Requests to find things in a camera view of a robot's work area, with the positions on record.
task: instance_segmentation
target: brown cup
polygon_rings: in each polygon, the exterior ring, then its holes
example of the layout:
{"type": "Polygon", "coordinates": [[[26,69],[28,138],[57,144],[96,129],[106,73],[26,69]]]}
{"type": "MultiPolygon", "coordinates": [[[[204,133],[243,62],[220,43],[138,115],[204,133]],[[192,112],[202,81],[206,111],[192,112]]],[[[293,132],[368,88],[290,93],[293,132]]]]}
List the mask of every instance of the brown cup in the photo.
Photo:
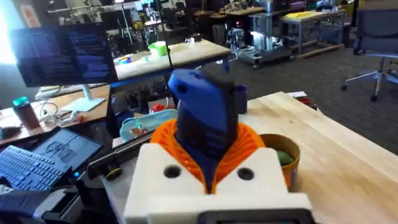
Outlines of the brown cup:
{"type": "Polygon", "coordinates": [[[39,121],[37,120],[36,114],[33,111],[30,103],[14,106],[14,112],[18,116],[19,120],[27,129],[35,129],[40,127],[39,121]]]}

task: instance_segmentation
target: gray carpet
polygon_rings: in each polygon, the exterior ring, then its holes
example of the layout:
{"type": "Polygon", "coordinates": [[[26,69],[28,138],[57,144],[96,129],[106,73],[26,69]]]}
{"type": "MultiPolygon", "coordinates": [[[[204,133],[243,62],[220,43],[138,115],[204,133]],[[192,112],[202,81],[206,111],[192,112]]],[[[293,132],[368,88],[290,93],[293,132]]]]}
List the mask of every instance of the gray carpet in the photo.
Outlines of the gray carpet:
{"type": "Polygon", "coordinates": [[[287,60],[255,71],[244,62],[230,62],[231,75],[237,84],[248,86],[249,99],[303,90],[314,97],[325,115],[398,154],[398,85],[383,82],[377,103],[369,100],[374,80],[352,83],[346,92],[340,90],[347,78],[362,70],[375,70],[378,65],[378,58],[354,56],[352,49],[287,60]]]}

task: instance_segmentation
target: green object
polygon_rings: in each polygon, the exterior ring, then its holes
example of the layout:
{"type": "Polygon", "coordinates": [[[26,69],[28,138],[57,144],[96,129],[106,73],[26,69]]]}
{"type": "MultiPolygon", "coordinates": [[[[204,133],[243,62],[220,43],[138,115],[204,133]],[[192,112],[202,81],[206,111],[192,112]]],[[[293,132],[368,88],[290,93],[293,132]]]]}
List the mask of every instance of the green object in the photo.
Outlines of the green object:
{"type": "Polygon", "coordinates": [[[278,153],[279,162],[282,166],[289,165],[293,162],[293,159],[286,153],[282,151],[276,151],[278,153]]]}
{"type": "Polygon", "coordinates": [[[14,106],[26,105],[29,103],[30,102],[29,102],[27,96],[22,96],[22,97],[16,98],[15,100],[12,101],[12,104],[14,106]]]}
{"type": "Polygon", "coordinates": [[[167,54],[166,41],[158,41],[148,46],[151,54],[160,57],[167,54]]]}

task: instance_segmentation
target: yellow object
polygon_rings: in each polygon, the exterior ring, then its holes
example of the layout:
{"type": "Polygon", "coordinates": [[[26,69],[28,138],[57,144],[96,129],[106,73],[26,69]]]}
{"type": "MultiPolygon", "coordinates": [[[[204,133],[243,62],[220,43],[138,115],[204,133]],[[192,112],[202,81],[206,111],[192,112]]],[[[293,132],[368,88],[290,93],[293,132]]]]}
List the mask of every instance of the yellow object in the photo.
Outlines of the yellow object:
{"type": "Polygon", "coordinates": [[[113,173],[115,173],[115,172],[117,172],[117,171],[119,171],[119,170],[121,170],[121,169],[120,169],[120,168],[116,168],[116,169],[112,170],[111,172],[109,172],[109,173],[106,175],[106,178],[108,178],[110,175],[112,175],[113,173]]]}
{"type": "Polygon", "coordinates": [[[313,11],[295,12],[295,13],[287,14],[285,16],[285,18],[286,19],[301,19],[301,18],[313,16],[314,14],[318,14],[318,12],[313,12],[313,11]]]}

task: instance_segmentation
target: blue keyboard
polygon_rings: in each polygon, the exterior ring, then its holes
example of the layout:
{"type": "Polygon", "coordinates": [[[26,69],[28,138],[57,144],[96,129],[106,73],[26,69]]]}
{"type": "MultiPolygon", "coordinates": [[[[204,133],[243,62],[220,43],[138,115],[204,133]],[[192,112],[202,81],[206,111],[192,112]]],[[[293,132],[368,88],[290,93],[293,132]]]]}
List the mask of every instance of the blue keyboard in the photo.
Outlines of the blue keyboard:
{"type": "Polygon", "coordinates": [[[15,146],[8,146],[0,153],[0,176],[13,189],[48,190],[67,170],[64,164],[15,146]]]}

